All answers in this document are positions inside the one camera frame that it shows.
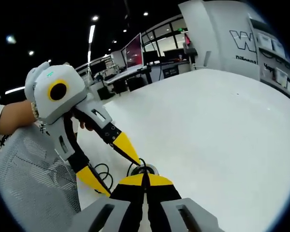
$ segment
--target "table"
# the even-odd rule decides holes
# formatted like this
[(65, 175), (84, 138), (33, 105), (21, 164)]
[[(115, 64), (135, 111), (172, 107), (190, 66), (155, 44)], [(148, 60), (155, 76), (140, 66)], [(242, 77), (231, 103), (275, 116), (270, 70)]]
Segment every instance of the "table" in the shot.
[[(263, 232), (290, 199), (290, 99), (237, 74), (202, 69), (155, 82), (107, 103), (138, 155), (218, 218), (226, 232)], [(114, 186), (129, 162), (96, 133), (78, 143), (105, 162)], [(77, 182), (81, 208), (100, 195)]]
[(148, 66), (142, 66), (142, 65), (137, 65), (135, 67), (131, 67), (128, 70), (115, 75), (113, 78), (104, 81), (105, 84), (107, 85), (112, 85), (114, 82), (122, 80), (122, 79), (127, 79), (133, 76), (136, 76), (138, 74), (146, 74), (146, 79), (148, 84), (152, 83), (151, 77), (150, 77), (150, 71), (151, 69)]

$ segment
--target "black circular lens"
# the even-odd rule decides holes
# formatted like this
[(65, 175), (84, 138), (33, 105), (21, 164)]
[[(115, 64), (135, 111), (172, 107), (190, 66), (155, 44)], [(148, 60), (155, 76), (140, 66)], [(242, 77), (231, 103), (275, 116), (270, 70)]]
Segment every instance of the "black circular lens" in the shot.
[(58, 101), (62, 99), (66, 94), (67, 88), (63, 83), (56, 84), (50, 91), (50, 97), (52, 100)]

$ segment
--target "yellow plastic part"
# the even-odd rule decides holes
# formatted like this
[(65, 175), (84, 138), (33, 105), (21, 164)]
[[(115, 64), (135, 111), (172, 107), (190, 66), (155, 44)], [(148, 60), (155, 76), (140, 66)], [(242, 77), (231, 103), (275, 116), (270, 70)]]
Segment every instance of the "yellow plastic part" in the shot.
[(173, 185), (173, 183), (162, 176), (154, 175), (154, 174), (148, 174), (150, 186), (162, 186), (162, 185)]
[(119, 136), (115, 139), (113, 144), (116, 145), (120, 150), (122, 150), (126, 155), (128, 155), (138, 164), (140, 164), (139, 157), (136, 151), (134, 150), (130, 140), (128, 139), (128, 137), (126, 136), (124, 132), (121, 132), (119, 134)]
[(53, 88), (55, 85), (57, 85), (57, 84), (64, 84), (64, 85), (66, 86), (66, 91), (68, 90), (68, 84), (67, 84), (66, 81), (59, 79), (59, 80), (56, 80), (56, 81), (52, 82), (52, 83), (49, 85), (49, 88), (48, 88), (48, 98), (49, 98), (51, 101), (53, 101), (53, 102), (56, 102), (57, 100), (53, 100), (53, 99), (51, 98), (51, 96), (50, 96), (50, 92), (51, 92), (52, 88)]
[(106, 196), (110, 196), (110, 193), (102, 186), (102, 184), (95, 178), (93, 173), (91, 172), (88, 166), (81, 169), (76, 173), (76, 176), (86, 185), (90, 186), (93, 189), (98, 190), (99, 192), (105, 194)]
[(137, 175), (128, 176), (128, 177), (122, 179), (119, 182), (119, 184), (141, 186), (143, 176), (144, 176), (144, 174), (137, 174)]

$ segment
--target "black ceiling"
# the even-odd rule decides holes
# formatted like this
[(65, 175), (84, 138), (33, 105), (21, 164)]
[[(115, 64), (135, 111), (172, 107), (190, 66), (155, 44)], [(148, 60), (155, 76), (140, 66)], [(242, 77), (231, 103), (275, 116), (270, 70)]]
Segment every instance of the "black ceiling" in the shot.
[[(22, 91), (6, 96), (4, 93), (24, 86), (28, 71), (44, 61), (51, 59), (51, 64), (68, 61), (74, 67), (86, 63), (90, 25), (96, 24), (91, 48), (91, 59), (94, 59), (108, 54), (109, 48), (121, 49), (137, 33), (180, 14), (178, 3), (183, 1), (37, 1), (25, 4), (0, 1), (0, 101), (7, 103), (24, 98)], [(145, 11), (149, 13), (147, 17), (143, 16)], [(97, 22), (92, 21), (94, 15), (99, 16)], [(8, 44), (7, 35), (14, 35), (16, 44)], [(29, 50), (35, 52), (32, 57), (28, 55)]]

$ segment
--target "bracelet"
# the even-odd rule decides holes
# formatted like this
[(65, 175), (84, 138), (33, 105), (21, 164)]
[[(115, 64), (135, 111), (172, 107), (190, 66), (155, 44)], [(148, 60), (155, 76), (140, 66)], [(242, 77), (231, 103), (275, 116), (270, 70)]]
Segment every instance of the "bracelet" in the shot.
[(39, 115), (38, 115), (38, 111), (37, 111), (36, 103), (31, 102), (31, 106), (32, 106), (32, 112), (33, 112), (34, 118), (35, 118), (36, 120), (38, 120), (38, 119), (39, 119)]

